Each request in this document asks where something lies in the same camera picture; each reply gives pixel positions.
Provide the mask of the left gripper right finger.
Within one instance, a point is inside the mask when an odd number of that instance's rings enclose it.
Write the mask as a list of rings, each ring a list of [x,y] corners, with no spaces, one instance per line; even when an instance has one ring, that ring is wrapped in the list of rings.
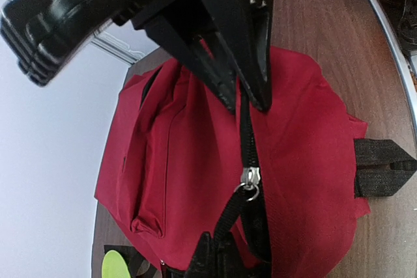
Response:
[[[244,278],[248,271],[244,266],[232,234],[226,234],[218,244],[218,277]]]

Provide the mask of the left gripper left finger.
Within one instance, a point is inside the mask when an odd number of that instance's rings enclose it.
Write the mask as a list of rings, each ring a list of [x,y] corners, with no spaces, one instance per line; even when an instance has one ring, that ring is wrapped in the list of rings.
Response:
[[[202,233],[184,277],[224,277],[224,246],[209,232]]]

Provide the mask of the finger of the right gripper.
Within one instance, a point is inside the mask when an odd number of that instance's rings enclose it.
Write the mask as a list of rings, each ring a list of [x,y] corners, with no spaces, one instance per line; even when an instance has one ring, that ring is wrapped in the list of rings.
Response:
[[[272,0],[202,0],[221,47],[258,110],[272,103],[270,35]]]
[[[236,72],[220,45],[216,28],[201,0],[176,0],[161,10],[142,10],[132,19],[135,29],[187,67],[235,113]]]

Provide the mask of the red backpack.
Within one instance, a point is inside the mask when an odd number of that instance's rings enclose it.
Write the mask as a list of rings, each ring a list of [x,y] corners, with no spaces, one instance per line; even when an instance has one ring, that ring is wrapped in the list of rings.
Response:
[[[395,194],[416,160],[365,122],[307,55],[271,48],[272,107],[229,112],[170,59],[119,94],[96,187],[137,251],[184,277],[204,232],[232,234],[247,277],[324,277],[370,197]]]

